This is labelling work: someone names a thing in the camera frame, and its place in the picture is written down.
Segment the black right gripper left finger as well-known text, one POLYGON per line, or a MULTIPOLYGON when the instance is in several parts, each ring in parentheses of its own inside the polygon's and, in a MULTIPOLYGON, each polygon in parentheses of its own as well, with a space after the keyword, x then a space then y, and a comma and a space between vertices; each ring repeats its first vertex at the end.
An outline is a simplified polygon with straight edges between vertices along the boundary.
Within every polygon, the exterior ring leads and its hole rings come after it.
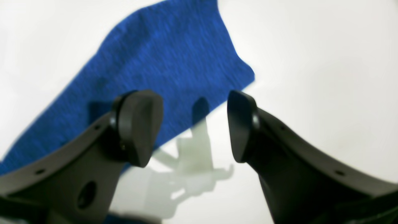
POLYGON ((70 143, 1 176, 1 219, 101 224, 125 163, 148 164, 162 121, 161 95, 141 90, 119 96, 111 112, 70 143))

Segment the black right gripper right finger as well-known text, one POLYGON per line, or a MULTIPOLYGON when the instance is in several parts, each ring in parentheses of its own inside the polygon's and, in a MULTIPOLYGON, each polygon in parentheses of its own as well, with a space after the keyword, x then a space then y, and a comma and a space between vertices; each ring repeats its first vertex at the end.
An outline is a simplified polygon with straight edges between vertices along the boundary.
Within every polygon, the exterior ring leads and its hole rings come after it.
POLYGON ((227 114, 233 157, 258 174, 275 224, 397 223, 397 184, 328 156, 241 91, 227 114))

